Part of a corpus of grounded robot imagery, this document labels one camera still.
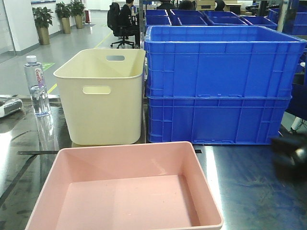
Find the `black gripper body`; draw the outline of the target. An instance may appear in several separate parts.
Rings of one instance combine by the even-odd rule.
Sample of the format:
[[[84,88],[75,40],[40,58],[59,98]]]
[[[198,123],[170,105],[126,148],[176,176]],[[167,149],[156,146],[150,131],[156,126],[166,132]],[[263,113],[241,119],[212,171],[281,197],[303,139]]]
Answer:
[[[307,137],[283,136],[271,139],[272,162],[277,178],[283,181],[307,180]]]

